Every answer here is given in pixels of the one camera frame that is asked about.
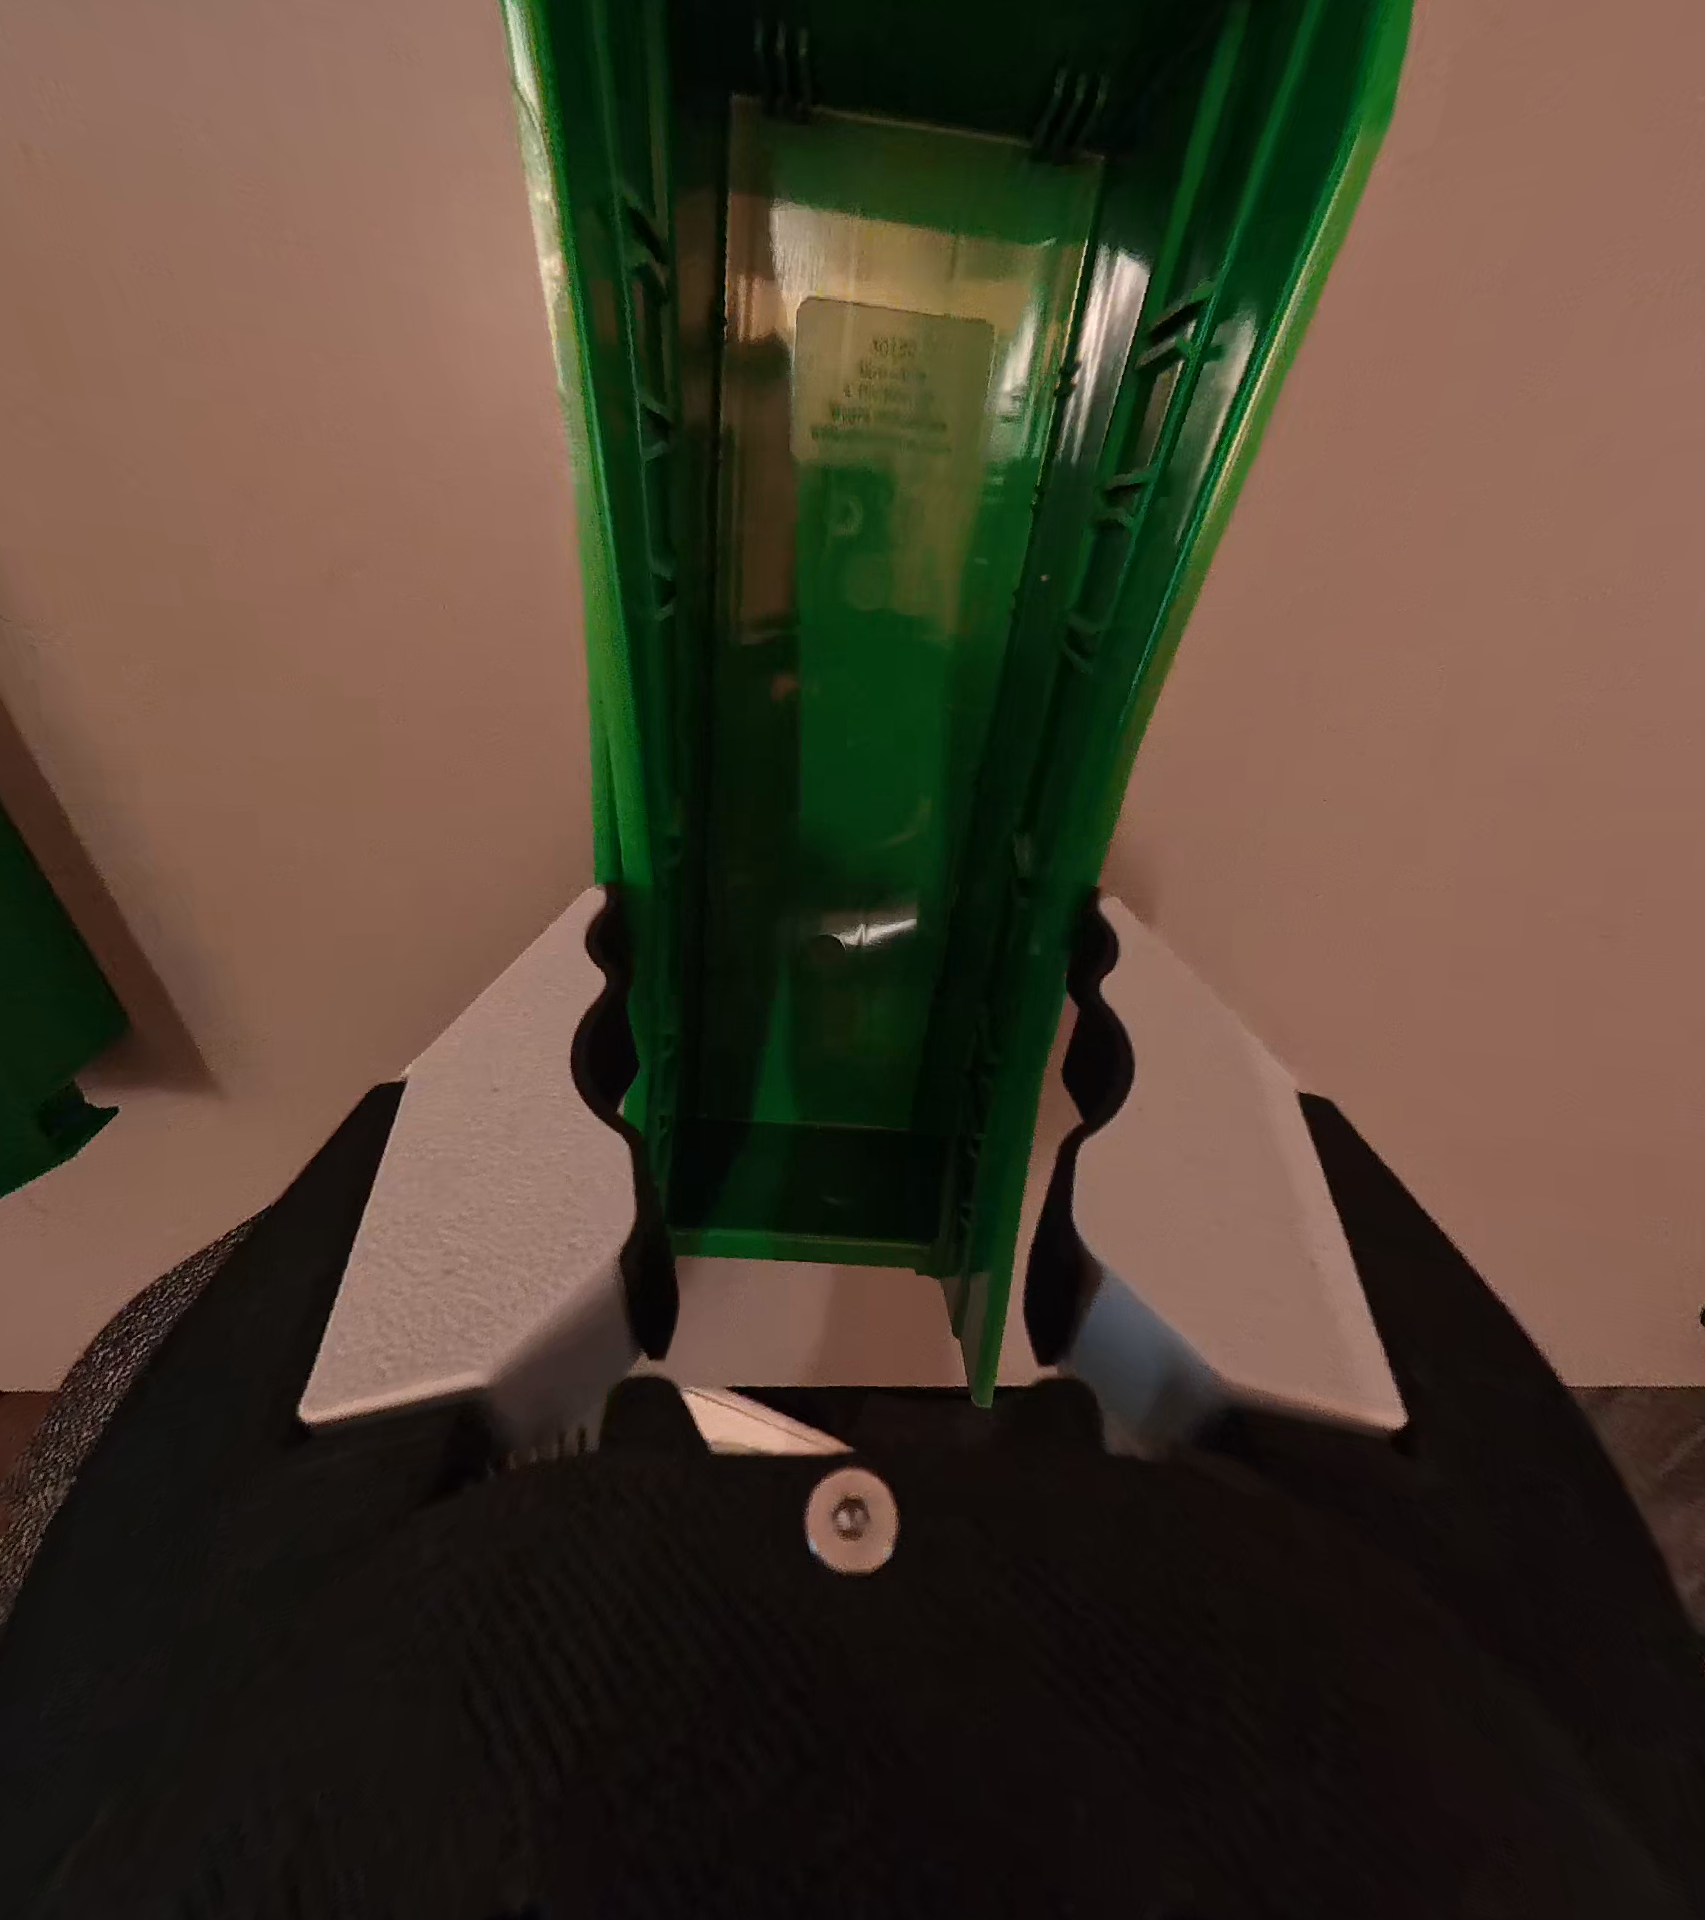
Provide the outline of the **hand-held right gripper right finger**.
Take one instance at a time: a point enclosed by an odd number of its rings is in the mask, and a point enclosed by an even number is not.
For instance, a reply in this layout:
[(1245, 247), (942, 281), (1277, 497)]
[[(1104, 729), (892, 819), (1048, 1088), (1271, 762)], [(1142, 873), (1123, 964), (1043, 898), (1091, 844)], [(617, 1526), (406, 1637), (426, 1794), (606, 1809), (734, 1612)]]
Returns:
[(1405, 1426), (1292, 1074), (1155, 932), (1093, 895), (1065, 978), (1072, 1122), (1032, 1227), (1034, 1359), (1104, 1444), (1164, 1456), (1233, 1414)]

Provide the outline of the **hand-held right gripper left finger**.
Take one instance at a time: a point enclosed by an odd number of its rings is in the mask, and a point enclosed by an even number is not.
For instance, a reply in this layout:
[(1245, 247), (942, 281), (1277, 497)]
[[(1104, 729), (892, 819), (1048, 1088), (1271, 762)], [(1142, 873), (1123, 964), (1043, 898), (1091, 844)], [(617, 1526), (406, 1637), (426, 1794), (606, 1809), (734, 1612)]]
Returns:
[(624, 899), (590, 885), (413, 1062), (301, 1396), (309, 1429), (469, 1407), (511, 1456), (599, 1441), (670, 1351), (673, 1239), (624, 1115)]

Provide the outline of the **grey desk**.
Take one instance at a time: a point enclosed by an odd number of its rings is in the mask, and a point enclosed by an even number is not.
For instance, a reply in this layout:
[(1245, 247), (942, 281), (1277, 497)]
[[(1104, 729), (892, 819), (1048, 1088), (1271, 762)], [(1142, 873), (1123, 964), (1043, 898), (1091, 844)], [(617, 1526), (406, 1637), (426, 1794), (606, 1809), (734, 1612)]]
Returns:
[[(0, 790), (133, 1016), (0, 1389), (590, 873), (494, 3), (0, 3)], [(1106, 883), (1545, 1340), (1705, 1351), (1705, 3), (1417, 3)]]

